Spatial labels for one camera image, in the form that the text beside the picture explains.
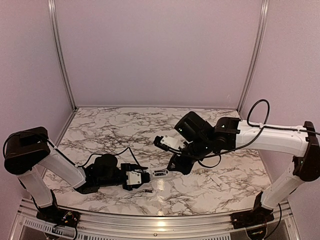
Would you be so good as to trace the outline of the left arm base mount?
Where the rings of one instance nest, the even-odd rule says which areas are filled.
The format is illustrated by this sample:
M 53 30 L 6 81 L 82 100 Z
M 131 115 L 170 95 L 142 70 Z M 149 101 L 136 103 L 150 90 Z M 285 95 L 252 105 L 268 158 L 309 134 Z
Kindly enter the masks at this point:
M 40 220 L 53 223 L 57 226 L 67 226 L 75 228 L 80 219 L 80 213 L 74 210 L 67 210 L 51 205 L 39 208 L 36 217 Z

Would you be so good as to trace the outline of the white remote control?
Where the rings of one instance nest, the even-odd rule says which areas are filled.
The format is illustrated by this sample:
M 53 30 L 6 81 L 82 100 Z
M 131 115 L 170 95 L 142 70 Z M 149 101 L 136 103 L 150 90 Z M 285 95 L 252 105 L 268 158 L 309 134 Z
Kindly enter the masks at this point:
M 151 180 L 171 178 L 173 176 L 173 172 L 169 171 L 166 168 L 165 169 L 148 168 L 146 172 L 149 173 Z

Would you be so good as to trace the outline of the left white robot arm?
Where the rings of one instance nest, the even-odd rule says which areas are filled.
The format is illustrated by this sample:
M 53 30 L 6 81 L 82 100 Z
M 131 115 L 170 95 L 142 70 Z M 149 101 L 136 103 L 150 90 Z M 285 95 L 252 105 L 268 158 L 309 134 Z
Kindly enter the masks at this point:
M 63 219 L 63 211 L 58 207 L 53 190 L 44 183 L 37 166 L 50 170 L 82 195 L 112 186 L 122 186 L 124 190 L 131 191 L 151 180 L 146 167 L 119 164 L 114 154 L 99 154 L 87 167 L 77 165 L 50 141 L 47 129 L 42 126 L 9 135 L 3 144 L 2 154 L 4 168 L 17 176 L 38 211 L 53 223 Z

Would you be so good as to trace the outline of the white battery cover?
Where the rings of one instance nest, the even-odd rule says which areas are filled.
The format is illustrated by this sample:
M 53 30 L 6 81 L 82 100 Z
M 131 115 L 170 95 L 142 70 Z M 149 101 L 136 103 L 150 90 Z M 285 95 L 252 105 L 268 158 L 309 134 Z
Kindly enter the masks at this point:
M 212 179 L 212 181 L 214 181 L 218 186 L 221 186 L 223 183 L 222 181 L 215 175 L 210 177 Z

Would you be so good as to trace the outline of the front aluminium rail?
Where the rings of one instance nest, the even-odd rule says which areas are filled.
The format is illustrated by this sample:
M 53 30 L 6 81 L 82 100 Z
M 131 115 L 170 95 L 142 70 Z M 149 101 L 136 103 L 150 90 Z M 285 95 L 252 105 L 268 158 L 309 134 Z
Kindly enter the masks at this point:
M 34 203 L 24 198 L 10 240 L 246 240 L 258 226 L 235 229 L 231 213 L 186 216 L 138 216 L 78 209 L 77 230 L 37 219 Z

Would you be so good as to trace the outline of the right aluminium frame post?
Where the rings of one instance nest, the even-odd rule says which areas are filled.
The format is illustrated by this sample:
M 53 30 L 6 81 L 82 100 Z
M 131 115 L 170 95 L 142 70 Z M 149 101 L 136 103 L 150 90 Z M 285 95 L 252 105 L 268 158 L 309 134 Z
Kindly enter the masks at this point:
M 249 67 L 246 73 L 244 85 L 241 91 L 240 99 L 237 105 L 237 112 L 240 114 L 241 111 L 244 108 L 246 99 L 248 97 L 250 86 L 253 81 L 256 65 L 259 59 L 259 54 L 262 49 L 264 36 L 266 32 L 266 25 L 267 25 L 267 18 L 268 18 L 268 12 L 269 12 L 269 0 L 262 0 L 261 1 L 261 7 L 260 7 L 260 14 L 259 14 L 259 20 L 258 20 L 258 26 L 257 26 L 257 32 L 256 37 L 254 40 L 253 45 L 253 51 L 249 62 Z

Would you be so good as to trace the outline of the left aluminium frame post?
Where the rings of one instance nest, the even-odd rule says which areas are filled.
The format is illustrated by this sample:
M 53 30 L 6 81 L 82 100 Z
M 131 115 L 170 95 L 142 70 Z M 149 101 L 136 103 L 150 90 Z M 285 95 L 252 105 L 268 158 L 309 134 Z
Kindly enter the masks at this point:
M 57 54 L 58 59 L 58 65 L 60 68 L 62 81 L 66 90 L 66 95 L 70 104 L 70 107 L 73 112 L 77 110 L 77 105 L 75 102 L 75 98 L 72 92 L 68 71 L 66 67 L 66 63 L 64 60 L 64 54 L 63 54 L 63 48 L 60 38 L 60 32 L 59 32 L 59 24 L 58 24 L 58 16 L 57 16 L 57 10 L 56 10 L 56 1 L 55 0 L 48 0 L 48 10 L 49 10 L 49 16 L 50 16 L 50 22 L 53 32 L 53 39 L 54 39 L 54 45 L 55 50 Z

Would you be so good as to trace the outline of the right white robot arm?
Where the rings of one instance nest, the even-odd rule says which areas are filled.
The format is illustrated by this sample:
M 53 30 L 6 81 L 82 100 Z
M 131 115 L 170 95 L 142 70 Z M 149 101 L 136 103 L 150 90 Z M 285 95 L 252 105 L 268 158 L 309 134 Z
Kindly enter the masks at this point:
M 186 142 L 169 136 L 160 142 L 174 152 L 168 170 L 184 175 L 191 172 L 196 161 L 202 161 L 209 154 L 221 156 L 251 149 L 293 156 L 284 173 L 256 197 L 255 207 L 247 214 L 252 224 L 260 223 L 267 216 L 267 211 L 272 211 L 300 185 L 320 177 L 320 145 L 310 121 L 298 126 L 279 126 L 222 117 L 215 126 L 211 126 L 191 111 L 174 128 Z

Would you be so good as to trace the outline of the aluminium frame post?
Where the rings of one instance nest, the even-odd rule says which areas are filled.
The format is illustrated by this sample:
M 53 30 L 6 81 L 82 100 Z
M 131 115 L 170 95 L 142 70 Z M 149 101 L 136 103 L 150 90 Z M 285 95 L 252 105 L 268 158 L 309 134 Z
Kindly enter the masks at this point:
M 50 16 L 50 22 L 53 32 L 53 39 L 54 39 L 54 45 L 55 50 L 57 54 L 58 59 L 58 65 L 60 68 L 62 81 L 66 90 L 66 95 L 70 104 L 70 107 L 73 112 L 77 110 L 77 105 L 75 102 L 75 98 L 72 92 L 68 71 L 66 67 L 66 63 L 64 60 L 64 54 L 63 54 L 63 48 L 60 38 L 60 32 L 59 32 L 59 24 L 58 24 L 58 16 L 57 16 L 57 10 L 56 10 L 56 1 L 55 0 L 48 0 L 48 10 L 49 10 L 49 16 Z
M 257 32 L 256 37 L 254 40 L 253 45 L 253 51 L 249 62 L 249 67 L 246 73 L 244 85 L 241 91 L 240 99 L 237 105 L 237 112 L 240 114 L 241 111 L 244 108 L 246 99 L 248 97 L 250 86 L 253 81 L 256 65 L 259 59 L 259 54 L 262 49 L 264 36 L 266 32 L 266 25 L 267 25 L 267 18 L 268 18 L 268 12 L 269 12 L 269 0 L 262 0 L 261 1 L 261 7 L 260 7 L 260 14 L 259 14 L 259 20 L 258 20 L 258 26 L 257 26 Z

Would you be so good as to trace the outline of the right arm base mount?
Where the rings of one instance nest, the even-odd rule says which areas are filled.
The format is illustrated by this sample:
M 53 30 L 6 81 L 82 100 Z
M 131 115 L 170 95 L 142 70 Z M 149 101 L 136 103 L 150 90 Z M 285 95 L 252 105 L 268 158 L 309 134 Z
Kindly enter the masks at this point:
M 250 210 L 235 212 L 231 214 L 231 223 L 234 229 L 247 228 L 273 221 L 273 210 L 262 207 L 261 191 L 255 198 L 254 206 Z

